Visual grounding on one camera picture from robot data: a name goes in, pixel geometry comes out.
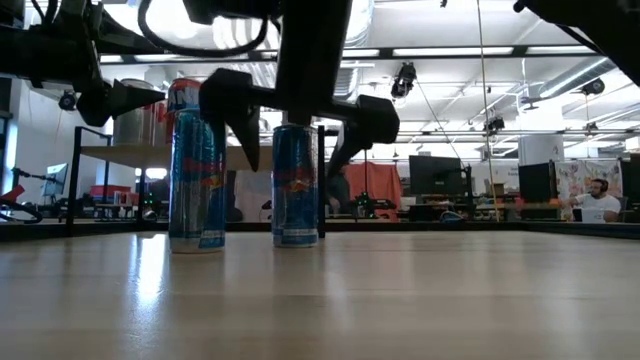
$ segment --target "table surface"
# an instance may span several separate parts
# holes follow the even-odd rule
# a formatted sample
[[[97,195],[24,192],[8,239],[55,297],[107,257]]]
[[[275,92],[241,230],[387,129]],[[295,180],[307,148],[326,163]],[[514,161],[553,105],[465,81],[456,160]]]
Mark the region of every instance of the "table surface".
[[[4,359],[632,359],[640,244],[328,234],[172,256],[164,234],[0,244]]]

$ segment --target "white wall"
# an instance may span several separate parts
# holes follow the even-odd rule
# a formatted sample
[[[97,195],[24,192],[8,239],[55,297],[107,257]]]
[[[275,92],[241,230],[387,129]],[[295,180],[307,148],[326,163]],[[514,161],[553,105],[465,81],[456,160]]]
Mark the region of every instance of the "white wall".
[[[77,112],[60,110],[57,101],[29,90],[24,82],[19,86],[19,105],[13,111],[17,121],[17,146],[15,166],[33,174],[46,174],[47,166],[68,163],[65,193],[69,193],[71,160],[73,157],[74,129],[86,126]],[[106,140],[84,132],[82,145],[106,145]],[[88,192],[95,184],[96,169],[100,160],[81,156],[78,176],[78,196]],[[19,201],[42,202],[43,182],[37,179],[20,179],[25,193]]]

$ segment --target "red object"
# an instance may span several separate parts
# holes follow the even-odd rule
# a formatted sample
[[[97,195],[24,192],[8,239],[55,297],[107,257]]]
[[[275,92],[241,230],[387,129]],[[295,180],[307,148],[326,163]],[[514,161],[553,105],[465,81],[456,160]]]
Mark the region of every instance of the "red object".
[[[17,202],[18,201],[18,196],[22,195],[23,193],[24,193],[24,188],[22,187],[22,185],[18,185],[15,188],[13,188],[13,190],[11,190],[8,193],[0,196],[0,198],[3,199],[3,200],[9,200],[9,201]]]
[[[91,186],[91,191],[89,192],[89,194],[92,197],[101,197],[103,196],[103,189],[104,189],[104,185],[93,185]],[[113,196],[113,193],[115,193],[116,191],[120,191],[124,193],[131,192],[131,187],[107,185],[107,197]]]
[[[360,195],[364,189],[364,163],[347,166],[347,181],[351,200]],[[400,207],[402,185],[395,165],[367,163],[367,191],[371,199],[391,200],[396,207]],[[388,215],[391,221],[398,221],[397,210],[377,210],[376,214]]]

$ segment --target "ceiling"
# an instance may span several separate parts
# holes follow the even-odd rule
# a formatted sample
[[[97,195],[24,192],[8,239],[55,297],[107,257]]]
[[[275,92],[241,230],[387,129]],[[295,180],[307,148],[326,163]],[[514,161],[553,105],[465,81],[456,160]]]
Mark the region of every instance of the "ceiling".
[[[354,0],[354,8],[366,6],[369,0]],[[375,1],[373,17],[370,23],[367,47],[472,47],[472,46],[516,46],[516,45],[569,45],[576,42],[559,30],[556,26],[541,21],[535,14],[525,10],[517,14],[513,11],[513,0],[480,0],[482,19],[482,41],[478,26],[476,0],[449,1],[446,8],[439,7],[439,0],[408,1]],[[139,31],[135,23],[136,7],[129,5],[107,5],[110,14],[122,25]],[[231,23],[224,20],[214,23],[213,27],[188,24],[186,12],[181,1],[153,0],[149,10],[149,25],[162,37],[183,46],[223,47],[235,46],[240,39],[251,37],[257,29],[256,24],[247,22]],[[263,49],[277,49],[278,36],[275,29],[270,29]],[[440,126],[446,131],[482,129],[485,120],[485,105],[506,97],[506,105],[497,108],[492,115],[504,117],[507,128],[523,128],[516,122],[522,114],[524,105],[518,105],[516,94],[510,92],[522,84],[544,83],[570,70],[585,60],[584,57],[537,57],[537,58],[503,58],[486,59],[440,59],[414,60],[417,70],[418,86],[409,93],[406,99],[396,102],[401,118],[401,131],[432,131]],[[401,59],[361,61],[359,69],[361,77],[358,92],[390,97],[390,84],[394,75],[402,66]],[[266,79],[267,85],[275,78],[276,67],[273,63],[261,64],[180,64],[172,63],[160,66],[167,74],[168,81],[183,74],[185,76],[206,77],[220,66],[235,67],[250,71],[254,78]],[[113,65],[104,66],[105,77],[140,77],[149,65]],[[485,94],[483,80],[491,93]],[[606,119],[612,113],[628,109],[640,101],[640,90],[620,71],[614,70],[604,76],[606,90],[602,95],[585,99],[583,95],[564,94],[554,99],[554,103],[562,107],[564,120],[556,124],[558,128],[582,129],[587,120]],[[280,117],[268,116],[277,125]],[[606,122],[601,129],[626,129],[640,125],[637,112],[623,114],[616,121]],[[586,146],[600,148],[616,148],[631,135],[607,136],[603,139],[591,139]],[[482,138],[469,138],[469,141],[456,141],[455,146],[462,152],[477,149]],[[517,138],[497,137],[494,140],[500,146],[514,147]],[[586,137],[567,137],[568,145],[588,140]],[[442,149],[451,148],[442,143],[444,137],[399,136],[400,145],[380,146],[391,154],[400,153],[406,156],[415,153],[420,142],[441,142],[429,144]]]

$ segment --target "blue can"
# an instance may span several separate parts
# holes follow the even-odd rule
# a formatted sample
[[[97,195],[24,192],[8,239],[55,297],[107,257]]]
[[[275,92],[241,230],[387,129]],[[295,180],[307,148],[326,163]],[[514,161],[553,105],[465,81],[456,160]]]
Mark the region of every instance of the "blue can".
[[[273,133],[271,231],[278,247],[318,242],[318,133],[283,125]]]
[[[222,250],[226,225],[226,129],[212,129],[200,110],[175,114],[169,242],[175,253]]]

